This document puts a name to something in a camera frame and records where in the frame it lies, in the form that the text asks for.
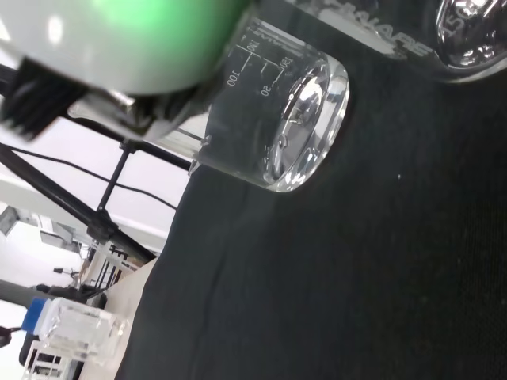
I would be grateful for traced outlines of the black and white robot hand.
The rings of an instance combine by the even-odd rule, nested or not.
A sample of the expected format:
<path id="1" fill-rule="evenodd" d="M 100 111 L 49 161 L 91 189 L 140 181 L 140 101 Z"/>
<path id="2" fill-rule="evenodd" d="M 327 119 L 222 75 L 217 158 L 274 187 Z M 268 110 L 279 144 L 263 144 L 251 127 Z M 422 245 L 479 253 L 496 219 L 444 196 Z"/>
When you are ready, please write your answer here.
<path id="1" fill-rule="evenodd" d="M 255 1 L 4 1 L 1 49 L 17 71 L 1 123 L 33 140 L 77 103 L 131 139 L 204 113 Z"/>

